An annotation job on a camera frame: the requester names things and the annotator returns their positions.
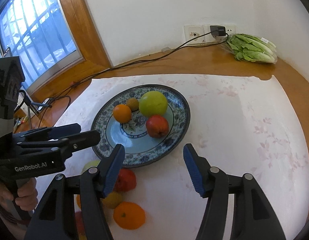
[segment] wooden window frame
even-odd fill
[[[64,71],[58,72],[35,90],[30,96],[37,102],[55,96],[69,87],[71,82],[82,79],[82,76],[89,76],[112,67],[85,0],[59,1],[83,59]]]

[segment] window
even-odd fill
[[[82,58],[58,0],[10,0],[0,15],[0,44],[20,56],[29,92]]]

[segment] power cord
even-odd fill
[[[218,42],[218,43],[212,43],[212,44],[207,44],[207,45],[199,45],[199,46],[184,46],[186,45],[187,43],[189,43],[190,41],[193,41],[195,39],[198,39],[198,38],[201,38],[203,36],[206,36],[208,34],[211,34],[212,32],[209,32],[209,33],[205,33],[203,35],[200,35],[200,36],[197,36],[191,40],[188,40],[186,41],[185,43],[183,43],[182,45],[180,45],[179,47],[177,47],[176,49],[172,50],[171,52],[169,52],[168,54],[166,55],[163,55],[161,57],[157,57],[157,58],[154,58],[154,59],[144,59],[144,60],[136,60],[136,61],[133,61],[133,62],[130,62],[130,63],[127,63],[125,65],[122,65],[122,66],[119,66],[119,67],[114,67],[114,68],[108,68],[108,69],[105,69],[103,71],[100,71],[98,73],[95,73],[95,74],[92,74],[90,76],[87,76],[86,78],[83,78],[82,80],[76,82],[74,85],[68,87],[67,89],[63,90],[58,96],[62,95],[64,92],[66,92],[68,89],[72,89],[72,88],[75,88],[77,87],[78,85],[81,85],[89,80],[91,80],[92,78],[100,75],[100,74],[103,74],[103,73],[106,73],[106,72],[109,72],[109,71],[113,71],[113,70],[118,70],[120,68],[123,68],[123,67],[127,67],[127,66],[131,66],[131,65],[135,65],[135,64],[139,64],[139,63],[146,63],[146,62],[153,62],[153,61],[157,61],[157,60],[160,60],[160,59],[163,59],[167,56],[170,56],[172,53],[180,50],[180,49],[183,49],[183,48],[205,48],[205,47],[211,47],[211,46],[215,46],[215,45],[220,45],[220,44],[223,44],[225,42],[228,41],[229,39],[229,35],[226,33],[226,36],[227,38],[224,40],[224,41],[221,41],[221,42]]]
[[[224,41],[221,41],[221,42],[211,43],[211,44],[207,44],[207,45],[199,45],[199,46],[184,46],[184,45],[188,44],[190,41],[193,41],[193,40],[195,40],[195,39],[198,39],[198,38],[201,38],[201,37],[206,36],[206,35],[208,35],[208,34],[211,34],[212,32],[205,33],[205,34],[200,35],[200,36],[197,36],[197,37],[195,37],[195,38],[193,38],[193,39],[191,39],[191,40],[188,40],[188,41],[186,41],[185,43],[183,43],[182,45],[180,45],[179,47],[177,47],[176,49],[172,50],[172,51],[169,52],[168,54],[163,55],[163,56],[161,56],[161,57],[157,57],[157,58],[154,58],[154,59],[136,60],[136,61],[127,63],[127,64],[122,65],[122,66],[119,66],[119,67],[108,68],[108,69],[105,69],[105,70],[100,71],[100,72],[98,72],[98,73],[95,73],[95,74],[93,74],[93,75],[87,76],[86,78],[83,78],[82,80],[76,82],[75,84],[71,85],[70,87],[68,87],[67,89],[63,90],[61,93],[59,93],[55,98],[53,98],[53,100],[51,101],[51,103],[50,103],[49,105],[51,105],[52,103],[54,103],[56,100],[59,100],[59,99],[61,99],[61,98],[68,97],[68,98],[69,98],[69,103],[68,103],[68,106],[66,107],[66,109],[64,110],[64,112],[65,112],[65,111],[68,109],[68,107],[70,106],[70,104],[71,104],[71,98],[70,98],[70,96],[68,96],[68,93],[69,93],[73,88],[77,87],[78,85],[81,85],[81,84],[83,84],[83,83],[85,83],[85,82],[91,80],[92,78],[94,78],[94,77],[96,77],[96,76],[98,76],[98,75],[100,75],[100,74],[103,74],[103,73],[106,73],[106,72],[109,72],[109,71],[113,71],[113,70],[118,70],[118,69],[120,69],[120,68],[132,66],[132,65],[135,65],[135,64],[139,64],[139,63],[146,63],[146,62],[157,61],[157,60],[163,59],[163,58],[165,58],[165,57],[168,57],[168,56],[170,56],[172,53],[175,53],[176,51],[178,51],[178,50],[180,50],[180,49],[183,49],[183,48],[206,48],[206,47],[211,47],[211,46],[215,46],[215,45],[220,45],[220,44],[223,44],[223,43],[227,42],[228,39],[229,39],[229,35],[226,33],[227,38],[226,38]],[[40,119],[38,128],[40,128],[42,119],[43,119],[44,114],[46,113],[47,109],[48,109],[48,108],[46,108],[45,111],[44,111],[43,114],[42,114],[42,117],[41,117],[41,119]]]
[[[20,108],[21,106],[23,105],[24,101],[25,101],[25,97],[27,96],[27,94],[25,93],[24,90],[20,89],[19,93],[22,93],[23,94],[23,99],[22,99],[22,102],[16,107],[16,109],[14,110],[14,113],[16,113]]]
[[[71,97],[68,96],[68,95],[53,98],[49,105],[51,106],[51,104],[52,104],[53,102],[55,102],[55,101],[57,101],[57,100],[59,100],[59,99],[62,99],[62,98],[68,98],[68,99],[69,99],[68,105],[67,105],[66,109],[64,110],[64,112],[65,112],[65,111],[69,108],[69,106],[71,105]],[[41,125],[41,122],[42,122],[42,120],[43,120],[44,114],[46,113],[47,110],[48,110],[48,107],[44,110],[44,112],[43,112],[43,114],[42,114],[42,116],[41,116],[41,118],[40,118],[40,122],[39,122],[38,128],[40,128],[40,125]]]

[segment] white wall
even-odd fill
[[[113,65],[175,48],[184,25],[235,24],[263,36],[309,81],[309,14],[299,0],[86,0]]]

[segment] human hand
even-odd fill
[[[18,189],[18,196],[16,198],[16,204],[20,206],[22,210],[31,211],[38,204],[38,192],[35,188],[37,181],[35,178],[31,178],[26,184]],[[8,210],[6,199],[13,200],[13,195],[7,189],[7,187],[0,182],[0,205]]]

